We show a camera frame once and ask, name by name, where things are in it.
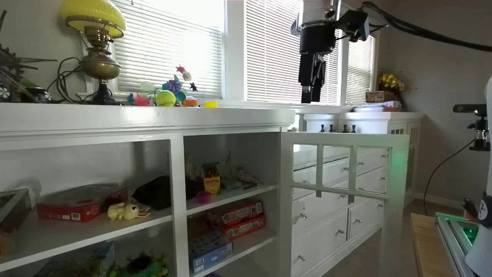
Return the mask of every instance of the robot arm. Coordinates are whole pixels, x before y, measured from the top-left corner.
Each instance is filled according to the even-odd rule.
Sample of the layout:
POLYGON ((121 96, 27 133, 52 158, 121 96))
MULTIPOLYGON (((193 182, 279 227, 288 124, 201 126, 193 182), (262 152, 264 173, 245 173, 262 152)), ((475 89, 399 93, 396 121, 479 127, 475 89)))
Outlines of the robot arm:
POLYGON ((387 24, 402 32, 428 39, 464 45, 476 50, 492 52, 492 45, 461 41, 445 36, 411 22, 402 21, 370 1, 362 1, 356 10, 347 10, 339 16, 341 0, 302 0, 302 13, 290 27, 290 32, 299 35, 299 70, 298 82, 302 87, 301 102, 319 101, 319 92, 324 84, 325 61, 339 36, 341 29, 350 41, 365 39, 370 32, 385 27, 387 24, 370 24, 365 9, 381 15, 387 24))

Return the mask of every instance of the yellow flowers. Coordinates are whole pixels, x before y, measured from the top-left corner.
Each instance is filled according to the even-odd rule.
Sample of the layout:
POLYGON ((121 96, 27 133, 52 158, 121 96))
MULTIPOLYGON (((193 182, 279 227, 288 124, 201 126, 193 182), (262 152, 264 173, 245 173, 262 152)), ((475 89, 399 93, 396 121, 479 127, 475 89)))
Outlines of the yellow flowers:
POLYGON ((382 73, 378 78, 378 89, 401 92, 404 90, 404 82, 398 79, 393 73, 382 73))

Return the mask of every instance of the white shelving unit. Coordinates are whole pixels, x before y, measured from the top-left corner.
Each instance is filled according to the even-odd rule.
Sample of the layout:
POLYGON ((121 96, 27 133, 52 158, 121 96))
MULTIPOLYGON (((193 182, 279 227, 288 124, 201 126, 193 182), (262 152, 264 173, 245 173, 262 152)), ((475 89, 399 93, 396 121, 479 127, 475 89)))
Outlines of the white shelving unit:
POLYGON ((250 189, 227 190, 219 195, 215 195, 210 202, 204 202, 204 204, 196 202, 195 199, 187 199, 187 204, 185 204, 187 215, 198 213, 198 212, 202 212, 207 209, 213 209, 216 206, 233 202, 233 201, 238 201, 242 198, 250 198, 250 196, 265 193, 265 192, 270 192, 275 189, 276 189, 276 184, 259 184, 259 186, 250 187, 250 189))
MULTIPOLYGON (((13 236, 15 247, 0 258, 0 275, 9 275, 12 270, 24 269, 30 264, 38 267, 53 255, 106 239, 124 239, 135 233, 141 235, 144 233, 142 230, 152 232, 152 229, 167 224, 172 238, 169 239, 170 244, 162 244, 162 247, 173 255, 167 256, 169 267, 172 267, 176 277, 189 277, 192 273, 187 255, 187 218, 250 196, 264 201, 267 207, 267 226, 233 239, 233 253, 198 275, 205 275, 225 264, 239 261, 242 256, 253 255, 265 246, 275 247, 272 241, 278 238, 279 227, 278 167, 273 166, 272 172, 267 172, 269 176, 265 179, 272 179, 270 184, 222 192, 205 204, 199 204, 195 199, 185 201, 184 150, 187 150, 187 144, 184 139, 187 136, 193 139, 201 139, 201 136, 207 136, 205 139, 209 139, 212 136, 212 139, 218 141, 224 135, 225 139, 227 135, 235 135, 230 139, 236 139, 236 135, 250 133, 253 136, 258 133, 272 135, 270 141, 279 141, 282 127, 292 121, 293 112, 281 109, 0 104, 0 152, 6 153, 3 155, 4 158, 0 155, 0 173, 6 175, 0 189, 18 184, 16 178, 38 182, 42 190, 55 192, 92 181, 109 179, 121 184, 126 178, 138 179, 141 176, 139 182, 142 182, 149 178, 149 173, 155 176, 167 172, 170 175, 172 198, 169 209, 150 212, 149 216, 133 221, 110 221, 104 215, 87 222, 53 221, 39 219, 35 210, 30 210, 13 236), (90 155, 90 159, 79 159, 82 158, 79 152, 90 155), (72 169, 67 169, 69 166, 82 170, 73 169, 76 173, 70 175, 72 169)), ((245 147, 250 149, 239 146, 238 152, 255 150, 253 144, 245 147)), ((264 155, 264 159, 276 158, 278 161, 279 158, 273 149, 270 152, 258 150, 255 155, 259 158, 264 155)), ((250 167, 256 166, 255 159, 242 159, 250 162, 250 167)), ((129 241, 136 244, 127 244, 126 249, 146 250, 149 249, 146 242, 155 247, 155 238, 141 236, 129 241)))

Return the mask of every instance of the green toy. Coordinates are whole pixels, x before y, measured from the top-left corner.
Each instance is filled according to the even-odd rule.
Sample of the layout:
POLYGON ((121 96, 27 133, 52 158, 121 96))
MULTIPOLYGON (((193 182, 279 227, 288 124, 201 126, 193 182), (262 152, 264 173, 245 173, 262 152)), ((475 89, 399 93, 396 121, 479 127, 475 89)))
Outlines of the green toy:
POLYGON ((109 277, 169 277, 169 269, 164 255, 152 258, 147 253, 139 253, 126 267, 112 269, 109 277))

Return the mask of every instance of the red box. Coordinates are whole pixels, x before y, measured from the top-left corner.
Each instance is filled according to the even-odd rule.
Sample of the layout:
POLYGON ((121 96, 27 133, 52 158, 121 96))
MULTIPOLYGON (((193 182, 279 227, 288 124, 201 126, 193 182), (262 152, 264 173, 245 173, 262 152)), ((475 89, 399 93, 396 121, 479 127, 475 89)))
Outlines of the red box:
POLYGON ((36 204, 36 215, 49 219, 89 221, 109 204, 126 201, 127 189, 113 184, 89 184, 59 190, 36 204))
POLYGON ((244 219, 241 222, 236 222, 233 226, 224 226, 221 227, 221 232, 229 236, 230 239, 238 238, 241 235, 245 235, 249 232, 262 229, 265 226, 265 216, 264 213, 244 219))
POLYGON ((261 199, 242 199, 207 212, 207 218, 213 224, 233 226, 242 219, 249 219, 262 213, 261 199))

